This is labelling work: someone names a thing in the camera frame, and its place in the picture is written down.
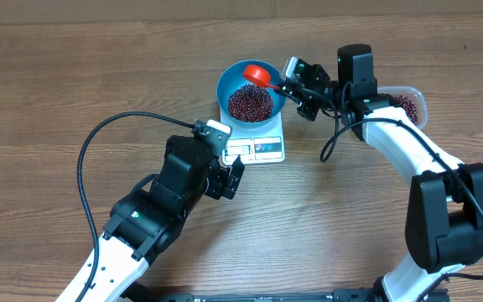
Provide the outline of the red scoop blue handle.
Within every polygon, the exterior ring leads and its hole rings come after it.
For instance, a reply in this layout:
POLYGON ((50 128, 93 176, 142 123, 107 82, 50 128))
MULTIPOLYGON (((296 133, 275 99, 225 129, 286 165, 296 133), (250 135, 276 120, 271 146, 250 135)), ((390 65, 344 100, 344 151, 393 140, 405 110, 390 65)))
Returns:
POLYGON ((278 86, 271 84, 271 74, 259 65, 248 65, 242 72, 242 76, 255 86, 277 90, 278 86))

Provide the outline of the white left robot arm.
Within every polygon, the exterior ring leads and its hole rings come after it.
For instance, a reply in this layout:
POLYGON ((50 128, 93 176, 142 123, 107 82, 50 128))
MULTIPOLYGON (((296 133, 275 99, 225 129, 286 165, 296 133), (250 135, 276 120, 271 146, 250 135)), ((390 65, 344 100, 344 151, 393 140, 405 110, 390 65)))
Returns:
POLYGON ((170 137, 161 172, 112 207, 97 247, 58 299, 139 301, 137 280, 178 239, 200 198, 234 197, 245 167, 239 159, 230 168, 219 164, 228 138, 212 132, 170 137))

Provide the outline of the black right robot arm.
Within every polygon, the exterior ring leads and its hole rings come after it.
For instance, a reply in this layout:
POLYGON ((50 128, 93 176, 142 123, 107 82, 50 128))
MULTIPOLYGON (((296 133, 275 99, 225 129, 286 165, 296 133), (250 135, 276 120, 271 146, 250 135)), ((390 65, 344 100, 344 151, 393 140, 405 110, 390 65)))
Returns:
POLYGON ((407 181, 408 252, 374 284, 376 301, 432 301, 451 278, 483 280, 483 164, 465 164, 431 141, 392 94, 379 87, 368 44, 337 51, 338 78, 296 57, 285 63, 276 92, 313 121, 331 111, 342 124, 320 154, 326 161, 348 130, 378 150, 407 181))

